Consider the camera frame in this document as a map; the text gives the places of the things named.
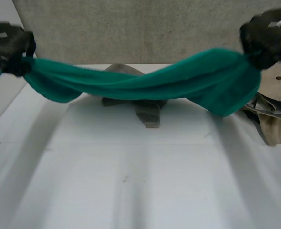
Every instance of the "crumpled cloth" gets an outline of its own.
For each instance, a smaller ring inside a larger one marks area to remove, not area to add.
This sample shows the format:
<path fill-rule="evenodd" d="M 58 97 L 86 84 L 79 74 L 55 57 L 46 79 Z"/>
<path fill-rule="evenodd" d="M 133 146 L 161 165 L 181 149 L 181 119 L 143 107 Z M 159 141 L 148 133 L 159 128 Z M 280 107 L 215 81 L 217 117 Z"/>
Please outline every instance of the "crumpled cloth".
<path fill-rule="evenodd" d="M 268 145 L 281 143 L 281 63 L 262 72 L 262 82 L 256 95 L 243 107 L 253 112 L 250 119 L 259 122 Z"/>
<path fill-rule="evenodd" d="M 135 76 L 145 75 L 141 71 L 125 64 L 112 64 L 106 71 L 126 73 Z M 167 100 L 119 100 L 102 98 L 103 106 L 114 106 L 119 104 L 131 103 L 136 111 L 137 117 L 146 126 L 146 128 L 160 127 L 160 111 L 167 103 Z"/>

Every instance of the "white surface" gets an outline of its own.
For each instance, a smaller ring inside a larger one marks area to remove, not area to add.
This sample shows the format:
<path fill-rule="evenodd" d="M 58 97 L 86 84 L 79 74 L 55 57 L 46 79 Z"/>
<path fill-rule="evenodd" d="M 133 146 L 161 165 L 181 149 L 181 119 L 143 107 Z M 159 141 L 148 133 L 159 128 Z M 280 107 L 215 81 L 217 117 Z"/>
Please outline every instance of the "white surface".
<path fill-rule="evenodd" d="M 184 99 L 145 129 L 127 105 L 26 86 L 0 118 L 0 229 L 29 228 L 281 229 L 281 145 Z"/>
<path fill-rule="evenodd" d="M 21 25 L 20 18 L 11 0 L 0 0 L 0 21 Z M 0 77 L 0 116 L 26 85 L 23 80 L 16 80 L 12 75 Z"/>

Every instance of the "gray wall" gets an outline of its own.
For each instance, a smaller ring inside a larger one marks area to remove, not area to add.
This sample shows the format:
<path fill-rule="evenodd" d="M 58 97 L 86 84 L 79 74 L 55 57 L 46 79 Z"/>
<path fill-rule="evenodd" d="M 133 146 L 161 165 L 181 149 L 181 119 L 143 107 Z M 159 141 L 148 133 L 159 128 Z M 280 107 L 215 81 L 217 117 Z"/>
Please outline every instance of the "gray wall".
<path fill-rule="evenodd" d="M 75 64 L 173 63 L 240 49 L 240 26 L 281 0 L 13 0 L 39 57 Z"/>

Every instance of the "towel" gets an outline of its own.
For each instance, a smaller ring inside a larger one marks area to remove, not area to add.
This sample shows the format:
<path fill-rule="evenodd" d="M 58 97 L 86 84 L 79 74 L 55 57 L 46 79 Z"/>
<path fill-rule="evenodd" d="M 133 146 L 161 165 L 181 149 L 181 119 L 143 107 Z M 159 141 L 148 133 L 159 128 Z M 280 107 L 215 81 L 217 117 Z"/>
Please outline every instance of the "towel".
<path fill-rule="evenodd" d="M 242 108 L 257 92 L 261 70 L 247 57 L 214 48 L 156 72 L 135 75 L 83 69 L 64 63 L 24 57 L 32 71 L 24 79 L 47 99 L 66 103 L 82 92 L 119 100 L 187 98 L 214 115 Z"/>

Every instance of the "khaki fabric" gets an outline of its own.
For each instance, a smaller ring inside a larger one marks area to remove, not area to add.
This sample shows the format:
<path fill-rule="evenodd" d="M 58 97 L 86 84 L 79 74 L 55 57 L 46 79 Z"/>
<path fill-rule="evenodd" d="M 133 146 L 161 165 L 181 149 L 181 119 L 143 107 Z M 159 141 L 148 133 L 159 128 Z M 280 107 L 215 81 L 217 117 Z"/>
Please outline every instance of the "khaki fabric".
<path fill-rule="evenodd" d="M 281 119 L 258 114 L 260 126 L 267 143 L 271 146 L 281 143 Z"/>
<path fill-rule="evenodd" d="M 270 99 L 281 102 L 281 63 L 262 72 L 262 82 L 258 92 Z"/>
<path fill-rule="evenodd" d="M 262 82 L 254 101 L 243 109 L 258 115 L 263 135 L 269 145 L 281 143 L 281 63 L 262 72 Z"/>

